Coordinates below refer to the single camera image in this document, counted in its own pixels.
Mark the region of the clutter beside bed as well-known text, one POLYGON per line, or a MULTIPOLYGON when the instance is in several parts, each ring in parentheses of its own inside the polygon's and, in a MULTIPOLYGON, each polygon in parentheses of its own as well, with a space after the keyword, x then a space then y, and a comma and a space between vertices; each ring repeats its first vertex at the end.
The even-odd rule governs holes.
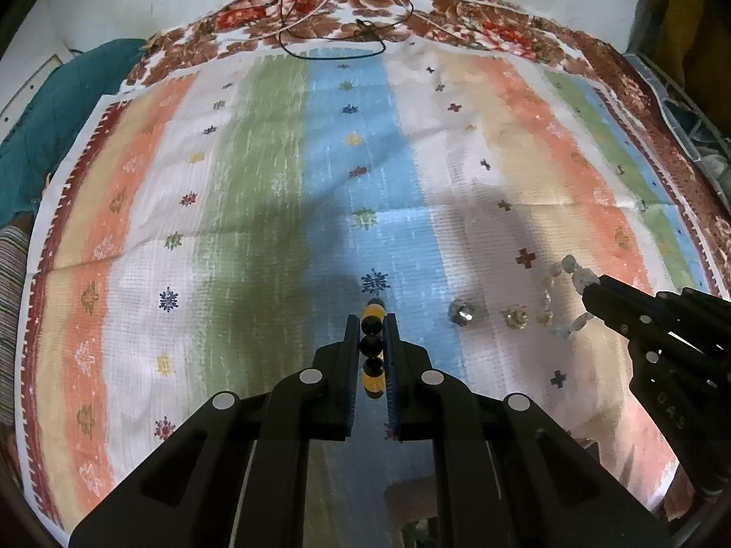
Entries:
POLYGON ((627 52, 623 58, 649 85, 675 140, 729 211, 730 139, 721 134, 685 90, 647 56, 627 52))

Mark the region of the white bed headboard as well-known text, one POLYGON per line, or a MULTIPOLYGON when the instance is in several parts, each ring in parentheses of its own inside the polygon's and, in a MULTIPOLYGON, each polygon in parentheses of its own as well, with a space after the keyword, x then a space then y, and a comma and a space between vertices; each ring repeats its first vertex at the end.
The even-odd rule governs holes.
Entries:
POLYGON ((14 78, 9 87, 1 89, 1 139, 9 134, 52 72, 70 63, 72 59, 73 53, 66 47, 47 48, 21 78, 14 78))

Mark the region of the striped colourful cloth mat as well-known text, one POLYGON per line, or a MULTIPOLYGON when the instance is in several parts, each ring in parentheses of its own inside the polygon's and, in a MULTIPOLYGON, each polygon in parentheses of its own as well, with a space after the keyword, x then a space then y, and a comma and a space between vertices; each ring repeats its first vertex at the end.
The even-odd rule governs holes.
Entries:
POLYGON ((31 235, 27 501, 68 541, 213 393, 268 391, 380 298, 438 369, 533 398, 657 507, 677 458, 561 262, 721 295, 687 216, 609 89, 508 54, 243 53, 106 96, 31 235))

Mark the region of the brown hanging cloth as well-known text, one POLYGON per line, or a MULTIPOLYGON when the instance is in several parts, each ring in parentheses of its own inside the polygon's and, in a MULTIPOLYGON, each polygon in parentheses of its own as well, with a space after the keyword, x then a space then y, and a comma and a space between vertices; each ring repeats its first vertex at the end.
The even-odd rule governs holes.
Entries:
POLYGON ((638 0, 630 44, 730 128, 730 0, 638 0))

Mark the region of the grey striped rolled blanket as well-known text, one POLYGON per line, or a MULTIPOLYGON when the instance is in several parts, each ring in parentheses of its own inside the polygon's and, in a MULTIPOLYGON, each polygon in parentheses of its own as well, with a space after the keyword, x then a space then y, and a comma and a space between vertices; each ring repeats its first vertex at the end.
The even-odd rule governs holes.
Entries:
POLYGON ((22 291, 26 279, 28 233, 17 225, 1 229, 0 244, 0 343, 1 425, 15 419, 15 354, 22 291))

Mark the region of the floral brown bed sheet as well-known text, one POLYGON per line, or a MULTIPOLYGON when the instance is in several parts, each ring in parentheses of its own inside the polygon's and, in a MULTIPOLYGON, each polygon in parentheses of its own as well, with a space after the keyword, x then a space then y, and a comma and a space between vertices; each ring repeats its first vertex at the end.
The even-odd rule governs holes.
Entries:
POLYGON ((660 113, 649 85, 607 42, 503 0, 233 0, 191 22, 155 33, 125 84, 142 88, 178 69, 240 52, 305 41, 363 40, 369 21, 385 42, 418 38, 463 50, 504 52, 595 80, 638 124, 699 236, 701 262, 717 288, 730 284, 730 211, 694 167, 660 113))

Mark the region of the teal pillow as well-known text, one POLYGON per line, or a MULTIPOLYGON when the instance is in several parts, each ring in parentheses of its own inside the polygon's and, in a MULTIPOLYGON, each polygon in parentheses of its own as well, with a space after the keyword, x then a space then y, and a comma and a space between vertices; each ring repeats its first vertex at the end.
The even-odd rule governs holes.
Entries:
POLYGON ((37 211, 47 174, 66 157, 99 99, 118 92, 144 45, 118 38, 49 75, 1 143, 2 224, 37 211))

